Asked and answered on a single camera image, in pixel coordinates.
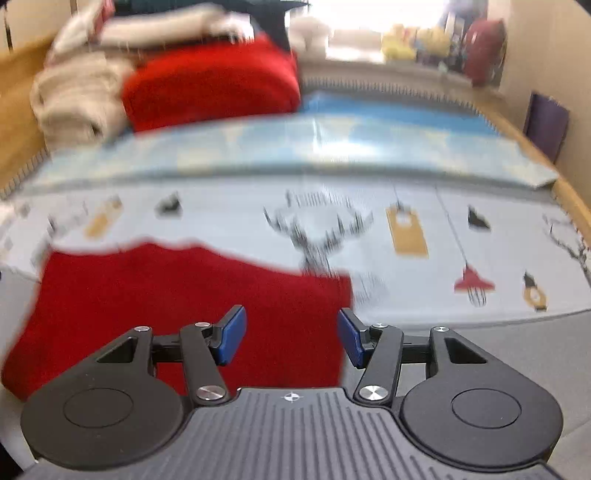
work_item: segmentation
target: beige wall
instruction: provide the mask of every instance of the beige wall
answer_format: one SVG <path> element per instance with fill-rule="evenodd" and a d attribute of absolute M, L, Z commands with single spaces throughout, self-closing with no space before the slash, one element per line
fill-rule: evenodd
<path fill-rule="evenodd" d="M 0 53 L 8 50 L 6 33 L 4 31 L 4 9 L 0 9 Z"/>
<path fill-rule="evenodd" d="M 11 0 L 8 23 L 12 44 L 21 47 L 30 41 L 57 32 L 70 18 L 70 0 Z"/>
<path fill-rule="evenodd" d="M 591 206 L 591 16 L 574 0 L 491 0 L 492 12 L 508 25 L 501 92 L 511 119 L 523 126 L 532 90 L 570 110 L 557 166 Z"/>

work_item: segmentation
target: patterned bedsheet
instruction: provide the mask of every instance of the patterned bedsheet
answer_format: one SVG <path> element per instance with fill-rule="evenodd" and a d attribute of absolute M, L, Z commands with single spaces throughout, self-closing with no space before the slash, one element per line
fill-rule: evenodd
<path fill-rule="evenodd" d="M 298 113 L 127 135 L 112 145 L 57 154 L 24 190 L 259 173 L 411 173 L 530 188 L 557 178 L 516 142 L 496 135 L 378 116 Z"/>

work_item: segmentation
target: white blanket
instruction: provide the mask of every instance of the white blanket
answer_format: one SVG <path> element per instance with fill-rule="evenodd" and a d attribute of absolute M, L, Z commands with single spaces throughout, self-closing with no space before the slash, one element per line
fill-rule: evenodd
<path fill-rule="evenodd" d="M 120 92 L 134 72 L 132 63 L 102 52 L 76 57 L 41 72 L 31 91 L 31 107 L 50 151 L 98 144 L 127 126 Z"/>
<path fill-rule="evenodd" d="M 109 6 L 108 3 L 105 0 L 91 0 L 88 5 L 74 14 L 57 34 L 47 56 L 47 61 L 51 63 L 58 56 L 88 43 L 97 33 L 97 27 L 101 27 L 103 24 L 102 17 L 105 8 Z"/>
<path fill-rule="evenodd" d="M 232 21 L 219 5 L 199 4 L 162 14 L 113 18 L 100 32 L 101 47 L 150 48 L 195 40 L 207 35 L 252 37 L 252 27 Z"/>

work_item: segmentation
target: red cloth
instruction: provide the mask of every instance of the red cloth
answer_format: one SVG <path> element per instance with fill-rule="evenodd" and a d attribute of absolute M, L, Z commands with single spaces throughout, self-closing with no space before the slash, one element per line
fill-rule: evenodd
<path fill-rule="evenodd" d="M 130 328 L 150 325 L 155 335 L 167 335 L 193 322 L 215 323 L 242 304 L 246 335 L 221 369 L 230 389 L 335 386 L 342 360 L 336 316 L 350 298 L 347 277 L 279 273 L 201 247 L 53 253 L 2 382 L 26 400 Z M 158 377 L 184 392 L 179 364 L 159 364 Z"/>
<path fill-rule="evenodd" d="M 295 58 L 262 35 L 157 57 L 125 83 L 125 111 L 136 132 L 300 106 Z"/>

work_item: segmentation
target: metal screw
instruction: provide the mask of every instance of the metal screw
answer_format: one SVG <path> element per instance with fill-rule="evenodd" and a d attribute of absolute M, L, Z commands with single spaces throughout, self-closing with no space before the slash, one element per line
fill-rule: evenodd
<path fill-rule="evenodd" d="M 218 385 L 206 385 L 197 389 L 197 396 L 201 400 L 214 401 L 226 396 L 226 391 Z"/>
<path fill-rule="evenodd" d="M 359 390 L 359 396 L 369 401 L 383 400 L 388 396 L 388 390 L 379 385 L 368 385 Z"/>

